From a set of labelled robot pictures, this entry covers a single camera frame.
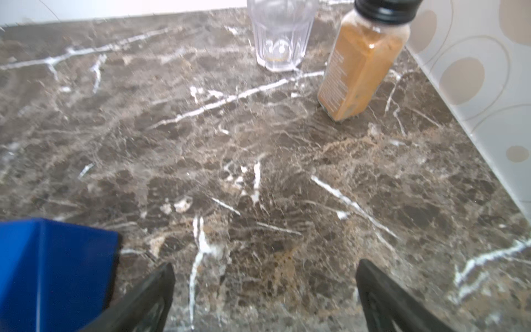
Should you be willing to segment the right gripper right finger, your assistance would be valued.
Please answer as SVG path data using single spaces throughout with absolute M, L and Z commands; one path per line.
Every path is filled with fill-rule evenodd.
M 452 330 L 372 261 L 360 260 L 355 278 L 369 331 Z

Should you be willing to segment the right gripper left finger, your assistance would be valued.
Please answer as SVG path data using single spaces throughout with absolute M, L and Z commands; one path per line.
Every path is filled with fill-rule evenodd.
M 175 274 L 161 264 L 82 331 L 163 331 L 173 300 Z

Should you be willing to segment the blue tape dispenser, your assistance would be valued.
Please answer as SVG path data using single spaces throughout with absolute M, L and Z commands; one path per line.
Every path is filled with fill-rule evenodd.
M 108 307 L 121 236 L 49 219 L 1 223 L 1 330 L 77 331 Z

